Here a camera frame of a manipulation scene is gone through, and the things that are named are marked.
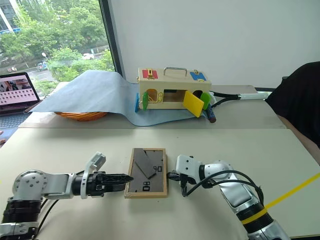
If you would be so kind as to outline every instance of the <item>red panel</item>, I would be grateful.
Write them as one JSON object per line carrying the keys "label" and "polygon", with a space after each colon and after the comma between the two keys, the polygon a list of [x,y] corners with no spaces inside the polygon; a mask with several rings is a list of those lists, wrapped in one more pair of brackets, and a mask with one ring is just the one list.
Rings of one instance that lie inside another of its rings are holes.
{"label": "red panel", "polygon": [[[158,74],[156,70],[152,70],[152,75],[154,79],[158,79]],[[142,76],[144,79],[148,78],[148,70],[147,69],[143,69],[142,70]]]}

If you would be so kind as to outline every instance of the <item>white wall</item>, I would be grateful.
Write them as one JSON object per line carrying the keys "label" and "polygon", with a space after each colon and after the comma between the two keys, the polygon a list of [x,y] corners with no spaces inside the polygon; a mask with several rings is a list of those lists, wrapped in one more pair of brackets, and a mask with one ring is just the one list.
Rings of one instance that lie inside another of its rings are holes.
{"label": "white wall", "polygon": [[275,88],[320,61],[320,0],[110,0],[125,77],[204,71],[213,84]]}

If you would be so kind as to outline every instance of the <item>robotic arm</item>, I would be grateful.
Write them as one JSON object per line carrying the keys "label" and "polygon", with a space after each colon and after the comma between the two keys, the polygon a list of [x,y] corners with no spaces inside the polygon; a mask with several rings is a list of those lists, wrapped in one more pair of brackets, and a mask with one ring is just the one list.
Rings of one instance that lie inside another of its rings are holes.
{"label": "robotic arm", "polygon": [[193,157],[179,155],[175,172],[169,172],[168,177],[180,181],[182,195],[185,197],[189,195],[186,192],[187,183],[199,184],[201,180],[208,178],[202,186],[212,188],[215,182],[224,182],[219,184],[221,193],[243,224],[250,240],[290,240],[250,188],[241,183],[235,173],[217,174],[222,171],[234,172],[230,164],[221,160],[204,165]]}
{"label": "robotic arm", "polygon": [[50,200],[71,199],[73,196],[103,197],[104,193],[123,191],[133,180],[126,174],[99,171],[106,157],[97,152],[87,163],[83,175],[76,173],[49,174],[39,170],[21,173],[14,181],[0,224],[0,240],[27,240],[38,233],[38,215],[43,197]]}

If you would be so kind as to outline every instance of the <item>orange basket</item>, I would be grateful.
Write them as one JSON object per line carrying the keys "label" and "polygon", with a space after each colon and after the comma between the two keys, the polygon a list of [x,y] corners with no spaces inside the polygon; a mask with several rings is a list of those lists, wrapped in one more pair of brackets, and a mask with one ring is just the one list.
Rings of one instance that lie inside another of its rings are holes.
{"label": "orange basket", "polygon": [[107,112],[103,111],[95,111],[95,112],[55,112],[55,114],[68,118],[68,119],[74,119],[80,122],[84,121],[93,121],[102,118],[107,114]]}

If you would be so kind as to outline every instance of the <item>white table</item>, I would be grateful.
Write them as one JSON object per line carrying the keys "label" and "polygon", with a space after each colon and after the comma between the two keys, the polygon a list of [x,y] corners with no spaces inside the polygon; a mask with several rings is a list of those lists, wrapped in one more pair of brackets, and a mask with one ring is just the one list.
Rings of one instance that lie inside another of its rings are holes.
{"label": "white table", "polygon": [[[257,91],[251,85],[213,85],[212,90],[226,94],[248,94]],[[138,127],[120,114],[108,113],[96,121],[78,122],[53,112],[33,112],[20,128],[90,128],[90,129],[285,129],[272,108],[263,100],[240,100],[222,103],[214,109],[217,121],[205,117]]]}
{"label": "white table", "polygon": [[[320,171],[288,129],[20,128],[0,149],[0,212],[20,172],[75,173],[100,151],[107,158],[101,170],[127,173],[132,148],[166,148],[169,170],[179,154],[205,164],[229,162],[262,186],[265,204]],[[318,179],[269,210],[291,237],[320,235],[319,189]],[[162,199],[124,199],[123,192],[113,192],[61,200],[42,230],[39,238],[47,240],[246,239],[219,188],[199,188],[184,198],[175,181]]]}

